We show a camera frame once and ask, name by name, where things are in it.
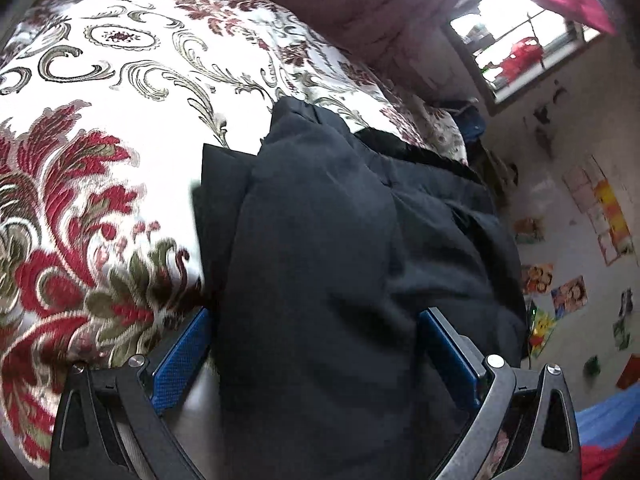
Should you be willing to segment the black padded jacket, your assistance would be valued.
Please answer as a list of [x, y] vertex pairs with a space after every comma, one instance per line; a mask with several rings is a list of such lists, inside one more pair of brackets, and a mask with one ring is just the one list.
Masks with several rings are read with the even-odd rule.
[[416, 354], [428, 308], [520, 364], [518, 251], [461, 162], [284, 98], [193, 196], [228, 478], [427, 478], [466, 421]]

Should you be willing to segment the dark blue clothes pile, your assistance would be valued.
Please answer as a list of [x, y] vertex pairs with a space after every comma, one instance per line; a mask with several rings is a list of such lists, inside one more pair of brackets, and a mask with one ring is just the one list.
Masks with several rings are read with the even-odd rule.
[[486, 122], [473, 102], [445, 101], [442, 108], [458, 126], [465, 144], [476, 142], [485, 133]]

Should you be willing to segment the red clothes outside window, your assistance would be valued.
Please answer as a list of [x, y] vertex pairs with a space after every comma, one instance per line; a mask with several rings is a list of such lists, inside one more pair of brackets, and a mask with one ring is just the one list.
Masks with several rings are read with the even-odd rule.
[[514, 44], [510, 53], [498, 65], [501, 76], [512, 82], [544, 58], [544, 48], [535, 37], [525, 37]]

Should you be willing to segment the blue red cloth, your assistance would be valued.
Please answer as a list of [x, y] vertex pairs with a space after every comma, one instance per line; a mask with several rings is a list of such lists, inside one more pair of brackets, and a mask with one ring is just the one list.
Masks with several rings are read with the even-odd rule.
[[639, 478], [639, 384], [577, 413], [582, 479]]

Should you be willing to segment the floral white red bedspread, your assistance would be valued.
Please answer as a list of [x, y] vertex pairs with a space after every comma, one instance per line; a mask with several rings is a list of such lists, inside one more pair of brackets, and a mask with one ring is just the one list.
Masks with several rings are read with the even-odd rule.
[[204, 144], [256, 153], [294, 96], [466, 159], [449, 114], [269, 0], [47, 0], [1, 62], [1, 431], [40, 476], [67, 365], [122, 365], [200, 299]]

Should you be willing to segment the mauve knotted curtain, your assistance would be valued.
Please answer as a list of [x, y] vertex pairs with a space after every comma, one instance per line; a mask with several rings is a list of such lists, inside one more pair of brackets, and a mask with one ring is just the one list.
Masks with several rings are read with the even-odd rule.
[[396, 84], [434, 101], [419, 72], [433, 32], [460, 0], [273, 0]]

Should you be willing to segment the cartoon wall picture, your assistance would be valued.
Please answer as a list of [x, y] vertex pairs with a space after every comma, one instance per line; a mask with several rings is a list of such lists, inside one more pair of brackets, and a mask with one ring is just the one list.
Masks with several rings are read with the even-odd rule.
[[584, 277], [578, 276], [569, 282], [552, 289], [551, 298], [554, 307], [554, 317], [559, 320], [585, 307], [588, 295]]

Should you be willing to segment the yellow orange wall poster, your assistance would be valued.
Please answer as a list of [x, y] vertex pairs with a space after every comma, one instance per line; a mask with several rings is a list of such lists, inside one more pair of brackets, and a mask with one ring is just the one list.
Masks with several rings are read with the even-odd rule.
[[598, 243], [605, 263], [609, 266], [621, 256], [634, 253], [629, 226], [608, 180], [601, 180], [593, 189], [596, 203], [591, 216], [592, 226], [597, 232]]

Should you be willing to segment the window with dark frame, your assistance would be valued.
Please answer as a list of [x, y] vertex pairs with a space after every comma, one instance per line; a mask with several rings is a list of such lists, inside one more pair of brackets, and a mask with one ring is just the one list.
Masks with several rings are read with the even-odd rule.
[[[544, 10], [530, 0], [460, 0], [446, 15], [442, 29], [491, 115], [603, 35], [587, 25]], [[512, 46], [525, 37], [539, 41], [544, 48], [544, 58], [514, 81], [507, 82], [498, 65]]]

